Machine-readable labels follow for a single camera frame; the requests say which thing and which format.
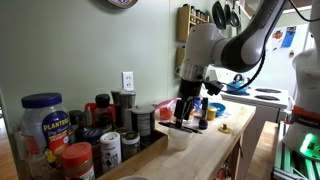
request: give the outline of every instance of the robotic arm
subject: robotic arm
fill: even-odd
[[[202,83],[210,95],[218,94],[222,89],[223,86],[218,82],[205,81],[209,64],[235,72],[246,72],[259,63],[285,3],[286,0],[263,1],[248,27],[233,38],[224,38],[212,23],[200,24],[191,29],[179,72],[181,101],[177,102],[175,110],[177,128],[181,128],[183,119],[188,119],[192,108],[192,102],[188,99],[199,95]]]

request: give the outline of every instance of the wooden floor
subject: wooden floor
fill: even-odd
[[[278,125],[266,122],[254,152],[246,180],[270,180],[275,161]]]
[[[276,140],[277,124],[266,122],[246,180],[270,180]],[[18,179],[3,119],[0,119],[0,179]]]
[[[18,179],[3,118],[0,119],[0,179]]]

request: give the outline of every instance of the tray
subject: tray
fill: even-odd
[[[154,143],[149,146],[142,145],[142,150],[138,154],[127,159],[118,167],[98,177],[98,180],[119,179],[124,176],[133,175],[149,161],[154,159],[158,154],[166,150],[168,146],[168,135],[155,130],[154,137]]]

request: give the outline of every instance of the wooden countertop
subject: wooden countertop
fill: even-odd
[[[214,179],[221,165],[231,153],[243,131],[254,116],[256,107],[223,101],[227,118],[209,121],[203,134],[194,134],[191,144],[184,151],[174,150],[170,145],[156,158],[138,170],[135,175],[152,180],[163,179]],[[233,132],[223,134],[218,128],[226,123]],[[168,128],[158,125],[156,129],[166,133]]]

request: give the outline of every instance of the electrical outlet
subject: electrical outlet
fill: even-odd
[[[133,91],[133,72],[122,72],[122,88],[127,91]]]

